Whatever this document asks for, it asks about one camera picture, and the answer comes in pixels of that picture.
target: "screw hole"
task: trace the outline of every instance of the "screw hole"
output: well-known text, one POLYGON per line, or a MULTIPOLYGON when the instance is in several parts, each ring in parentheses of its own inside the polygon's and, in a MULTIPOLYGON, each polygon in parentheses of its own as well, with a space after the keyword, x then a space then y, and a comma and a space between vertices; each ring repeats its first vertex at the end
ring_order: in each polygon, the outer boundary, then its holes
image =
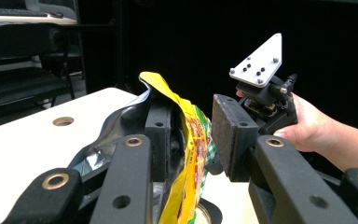
POLYGON ((43 189, 59 189, 69 181, 69 175, 65 173, 52 174, 45 178, 42 183, 43 189))
POLYGON ((127 207, 130 204, 130 202, 131 202, 131 199, 129 196, 122 195, 122 196, 116 197, 113 200, 113 206, 117 209, 122 209, 122 208, 127 207))
POLYGON ((328 206, 327 201, 324 198, 321 198, 317 195, 310 196, 310 202, 319 208, 327 208, 328 206))
POLYGON ((128 146, 128 147, 138 147, 138 146, 140 146, 141 144, 142 144, 142 139, 141 138, 129 138, 129 139, 127 139, 127 141, 126 141, 126 145, 128 146))
POLYGON ((53 120, 55 126, 68 126, 72 124, 75 120, 71 117, 61 117, 53 120))
POLYGON ((266 143, 272 147, 283 147, 284 146, 283 141, 281 141, 277 138, 269 138, 266 140, 266 143))

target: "white table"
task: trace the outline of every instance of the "white table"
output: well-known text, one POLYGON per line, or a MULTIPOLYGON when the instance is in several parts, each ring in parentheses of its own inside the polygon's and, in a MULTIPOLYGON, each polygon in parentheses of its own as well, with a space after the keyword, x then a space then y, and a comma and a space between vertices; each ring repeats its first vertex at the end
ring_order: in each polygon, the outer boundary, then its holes
POLYGON ((46 17, 20 17, 20 16, 0 16, 0 22, 52 22, 59 25, 76 25, 77 21, 69 18, 54 18, 50 15, 46 17))
MULTIPOLYGON (((0 223, 29 184, 46 171, 66 167, 94 142, 103 122, 136 96, 108 88, 0 126, 0 223), (74 122, 56 126, 53 120, 74 122)), ((203 197, 223 212, 223 223, 255 223, 247 184, 209 175, 203 197)))

